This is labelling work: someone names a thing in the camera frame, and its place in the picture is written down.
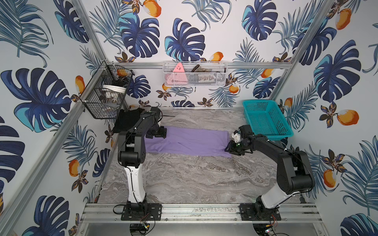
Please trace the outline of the purple t-shirt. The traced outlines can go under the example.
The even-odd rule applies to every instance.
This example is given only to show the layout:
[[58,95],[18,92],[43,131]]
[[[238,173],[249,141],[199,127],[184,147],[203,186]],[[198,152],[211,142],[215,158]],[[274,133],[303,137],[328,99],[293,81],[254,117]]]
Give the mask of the purple t-shirt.
[[166,129],[165,138],[145,138],[147,152],[231,158],[231,154],[224,151],[229,143],[227,131],[173,126]]

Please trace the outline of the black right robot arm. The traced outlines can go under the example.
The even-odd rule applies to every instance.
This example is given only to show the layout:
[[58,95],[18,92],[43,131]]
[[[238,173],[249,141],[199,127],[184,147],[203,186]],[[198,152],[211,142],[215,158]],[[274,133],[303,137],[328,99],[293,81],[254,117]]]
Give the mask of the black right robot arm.
[[280,147],[262,134],[253,133],[249,125],[239,127],[225,152],[242,156],[247,152],[259,151],[277,164],[276,184],[256,199],[257,211],[276,209],[290,197],[310,192],[315,179],[308,155],[304,151]]

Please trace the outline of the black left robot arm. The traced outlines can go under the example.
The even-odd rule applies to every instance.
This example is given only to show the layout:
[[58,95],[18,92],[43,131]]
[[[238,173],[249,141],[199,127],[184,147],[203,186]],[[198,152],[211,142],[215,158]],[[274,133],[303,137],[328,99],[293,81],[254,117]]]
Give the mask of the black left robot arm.
[[162,112],[158,107],[131,111],[121,109],[116,119],[114,133],[119,134],[117,158],[127,175],[127,206],[131,209],[146,211],[146,192],[141,174],[147,153],[145,139],[166,138],[167,129],[160,126],[161,119]]

